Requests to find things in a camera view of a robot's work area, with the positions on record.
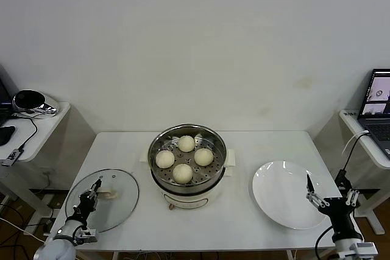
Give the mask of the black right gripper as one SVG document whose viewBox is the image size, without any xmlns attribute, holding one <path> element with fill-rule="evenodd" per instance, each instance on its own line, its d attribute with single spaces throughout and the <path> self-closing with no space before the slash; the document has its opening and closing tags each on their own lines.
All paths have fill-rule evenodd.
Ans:
<svg viewBox="0 0 390 260">
<path fill-rule="evenodd" d="M 357 205 L 359 194 L 359 190 L 349 190 L 346 198 L 327 197 L 323 200 L 315 193 L 311 177 L 307 174 L 306 198 L 320 213 L 330 218 L 334 231 L 333 241 L 363 239 L 362 235 L 355 230 L 350 216 Z"/>
</svg>

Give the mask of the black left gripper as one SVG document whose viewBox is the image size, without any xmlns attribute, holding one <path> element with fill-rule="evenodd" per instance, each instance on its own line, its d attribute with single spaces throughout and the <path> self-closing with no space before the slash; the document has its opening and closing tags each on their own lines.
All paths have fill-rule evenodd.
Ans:
<svg viewBox="0 0 390 260">
<path fill-rule="evenodd" d="M 96 210 L 97 193 L 101 187 L 101 180 L 97 180 L 92 185 L 92 190 L 89 189 L 79 196 L 80 203 L 74 207 L 73 219 L 82 223 L 86 223 L 89 215 Z"/>
</svg>

